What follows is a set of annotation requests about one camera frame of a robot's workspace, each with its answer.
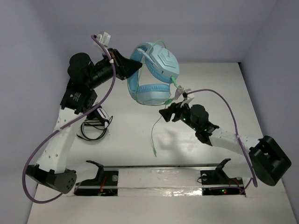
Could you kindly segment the light blue headphones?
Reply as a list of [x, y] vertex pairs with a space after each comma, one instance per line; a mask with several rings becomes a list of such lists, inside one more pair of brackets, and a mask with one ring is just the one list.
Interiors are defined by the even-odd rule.
[[157, 43], [143, 42], [136, 46], [130, 59], [141, 62], [160, 84], [139, 85], [139, 71], [127, 79], [129, 93], [133, 100], [142, 105], [158, 106], [169, 102], [170, 85], [179, 76], [176, 57]]

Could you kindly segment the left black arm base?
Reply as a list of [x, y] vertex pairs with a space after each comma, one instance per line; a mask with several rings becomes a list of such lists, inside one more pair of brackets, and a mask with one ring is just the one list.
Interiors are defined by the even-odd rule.
[[74, 189], [76, 196], [118, 196], [118, 169], [105, 169], [100, 163], [87, 160], [97, 167], [96, 176], [78, 183]]

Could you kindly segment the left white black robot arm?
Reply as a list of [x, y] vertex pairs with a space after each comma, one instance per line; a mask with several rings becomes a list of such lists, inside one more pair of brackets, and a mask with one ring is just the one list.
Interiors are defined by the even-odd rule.
[[108, 55], [97, 63], [93, 63], [86, 53], [74, 54], [69, 60], [70, 80], [60, 103], [53, 135], [46, 141], [47, 146], [36, 164], [28, 165], [25, 174], [61, 194], [69, 193], [77, 174], [75, 170], [67, 169], [66, 161], [86, 112], [95, 110], [95, 88], [109, 79], [125, 80], [141, 66], [141, 62], [123, 57], [116, 49], [108, 49]]

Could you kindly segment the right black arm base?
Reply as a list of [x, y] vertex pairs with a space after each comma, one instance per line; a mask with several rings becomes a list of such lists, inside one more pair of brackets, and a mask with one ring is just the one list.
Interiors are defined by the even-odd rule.
[[197, 182], [204, 196], [245, 195], [243, 180], [229, 178], [223, 168], [231, 159], [224, 159], [215, 168], [200, 172]]

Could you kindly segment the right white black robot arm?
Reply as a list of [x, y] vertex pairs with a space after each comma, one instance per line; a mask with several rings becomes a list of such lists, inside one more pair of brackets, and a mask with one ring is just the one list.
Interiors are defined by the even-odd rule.
[[216, 171], [215, 176], [220, 183], [227, 183], [232, 177], [251, 177], [254, 181], [275, 186], [292, 165], [271, 136], [256, 139], [226, 131], [209, 121], [209, 114], [202, 105], [172, 103], [159, 113], [166, 122], [182, 121], [189, 126], [201, 143], [244, 156], [244, 165]]

